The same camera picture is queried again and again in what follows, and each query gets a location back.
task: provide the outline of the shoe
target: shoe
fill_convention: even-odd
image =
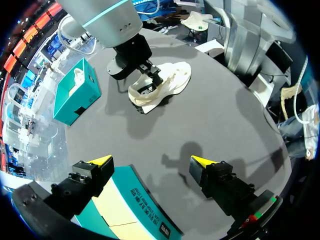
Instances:
[[[157,66],[163,82],[153,88],[152,79],[146,74],[128,88],[128,96],[139,112],[147,114],[169,95],[181,93],[189,83],[191,67],[186,62],[164,63]]]
[[[85,73],[79,68],[75,68],[74,71],[74,82],[75,85],[69,91],[69,97],[74,94],[75,91],[85,82]]]

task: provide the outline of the black table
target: black table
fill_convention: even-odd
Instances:
[[[66,127],[70,164],[112,154],[115,166],[133,164],[154,198],[185,233],[183,239],[219,239],[233,219],[206,199],[189,174],[191,155],[226,161],[256,194],[276,194],[291,174],[286,146],[258,99],[227,68],[169,36],[142,29],[156,64],[185,61],[191,79],[185,90],[147,115],[130,103],[127,89],[140,73],[116,81],[107,48],[89,63],[101,97]]]

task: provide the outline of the cable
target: cable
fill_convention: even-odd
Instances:
[[[220,25],[219,25],[219,29],[218,29],[218,31],[219,31],[218,37],[220,36],[220,38],[221,38],[221,40],[222,40],[223,37],[222,37],[222,35],[221,35],[221,28],[222,28],[221,24],[222,24],[222,18],[220,18]]]
[[[264,75],[267,75],[267,76],[272,76],[271,80],[269,81],[270,84],[274,81],[274,77],[279,77],[279,76],[286,76],[286,77],[288,77],[287,74],[271,75],[271,74],[267,74],[267,73],[263,73],[263,72],[260,72],[260,74],[264,74]]]
[[[93,45],[93,49],[91,52],[83,52],[83,51],[80,51],[78,49],[75,49],[71,46],[69,46],[68,44],[66,44],[65,40],[62,38],[62,35],[61,35],[61,26],[63,24],[63,22],[67,19],[67,18],[72,18],[70,15],[67,15],[65,16],[64,18],[62,18],[62,20],[59,22],[59,25],[58,25],[58,38],[59,38],[59,41],[62,43],[62,45],[64,47],[66,47],[67,49],[70,49],[71,51],[74,51],[76,53],[79,53],[79,54],[83,54],[83,55],[86,55],[86,56],[90,56],[92,55],[94,52],[95,52],[95,49],[96,49],[96,44],[97,44],[97,40],[95,39],[94,40],[94,45]]]
[[[307,65],[308,65],[308,56],[305,57],[305,61],[304,61],[304,65],[302,67],[302,70],[301,70],[301,73],[300,73],[300,76],[299,76],[299,79],[298,79],[298,82],[296,84],[296,90],[295,90],[295,94],[294,94],[294,98],[293,98],[293,111],[294,111],[294,115],[295,115],[295,118],[297,119],[297,121],[301,124],[309,124],[310,121],[303,121],[301,120],[299,117],[298,117],[298,114],[297,114],[297,109],[296,109],[296,105],[297,105],[297,95],[298,95],[298,91],[299,91],[299,87],[300,87],[300,84],[301,84],[301,80],[302,80],[302,77],[304,76],[305,74],[305,70],[307,68]]]
[[[145,14],[145,15],[153,15],[156,14],[160,9],[160,0],[156,0],[156,10],[154,12],[143,12],[143,11],[137,11],[138,14]]]
[[[272,76],[272,77],[278,77],[278,76],[286,76],[286,77],[288,77],[288,75],[286,75],[286,74],[272,75],[272,74],[267,74],[267,73],[263,73],[263,72],[260,72],[260,74],[264,74],[264,75],[268,75],[268,76]]]

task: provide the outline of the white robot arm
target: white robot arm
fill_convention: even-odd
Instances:
[[[122,80],[139,69],[152,78],[155,88],[163,82],[158,75],[160,69],[149,61],[152,52],[139,34],[143,24],[131,0],[57,2],[104,47],[116,51],[116,57],[107,67],[113,78]]]

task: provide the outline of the chair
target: chair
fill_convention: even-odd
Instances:
[[[181,21],[181,24],[185,25],[189,29],[188,37],[191,33],[192,37],[196,39],[197,35],[208,30],[209,24],[204,21],[206,19],[213,19],[213,17],[211,14],[201,14],[199,12],[192,11],[186,20]]]

